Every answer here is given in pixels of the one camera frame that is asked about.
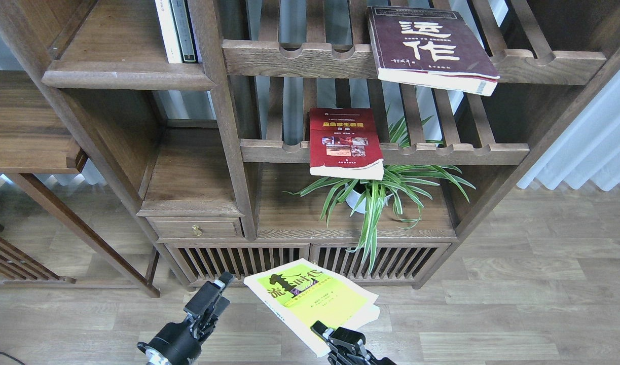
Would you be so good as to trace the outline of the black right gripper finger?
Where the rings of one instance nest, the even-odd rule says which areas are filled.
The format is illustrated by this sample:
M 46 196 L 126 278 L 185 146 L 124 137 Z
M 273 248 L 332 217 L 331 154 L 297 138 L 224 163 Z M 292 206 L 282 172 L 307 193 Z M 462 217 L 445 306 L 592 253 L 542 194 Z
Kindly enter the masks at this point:
M 313 325 L 311 325 L 311 330 L 328 345 L 329 353 L 332 346 L 365 348 L 365 335 L 359 333 L 358 331 L 349 330 L 348 328 L 344 328 L 342 326 L 334 330 L 333 328 L 324 325 L 321 321 L 316 321 Z

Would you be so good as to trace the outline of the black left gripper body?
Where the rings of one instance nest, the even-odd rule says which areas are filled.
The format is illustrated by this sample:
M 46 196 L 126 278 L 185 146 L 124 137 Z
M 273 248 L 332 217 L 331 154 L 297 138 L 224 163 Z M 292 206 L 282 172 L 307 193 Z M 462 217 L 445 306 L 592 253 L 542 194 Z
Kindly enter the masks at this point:
M 179 323 L 167 323 L 149 343 L 138 342 L 149 364 L 193 364 L 201 355 L 201 346 L 214 330 L 214 320 L 187 317 Z

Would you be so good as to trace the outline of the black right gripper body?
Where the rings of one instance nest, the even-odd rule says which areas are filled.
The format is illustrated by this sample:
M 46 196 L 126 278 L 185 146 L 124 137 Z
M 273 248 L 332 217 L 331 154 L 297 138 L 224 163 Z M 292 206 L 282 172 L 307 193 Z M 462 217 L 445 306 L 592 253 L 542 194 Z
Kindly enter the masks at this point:
M 388 357 L 377 359 L 363 347 L 332 346 L 328 354 L 330 364 L 393 364 Z

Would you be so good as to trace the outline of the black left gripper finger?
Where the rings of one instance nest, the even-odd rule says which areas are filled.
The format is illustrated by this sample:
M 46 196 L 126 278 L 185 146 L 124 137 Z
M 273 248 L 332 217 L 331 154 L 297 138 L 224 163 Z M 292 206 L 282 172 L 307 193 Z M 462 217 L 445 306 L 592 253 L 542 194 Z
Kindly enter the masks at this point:
M 224 298 L 226 286 L 231 284 L 235 276 L 224 272 L 214 282 L 206 282 L 185 305 L 184 311 L 188 314 L 186 320 L 190 322 L 190 330 L 213 330 L 219 316 L 226 310 L 230 301 Z

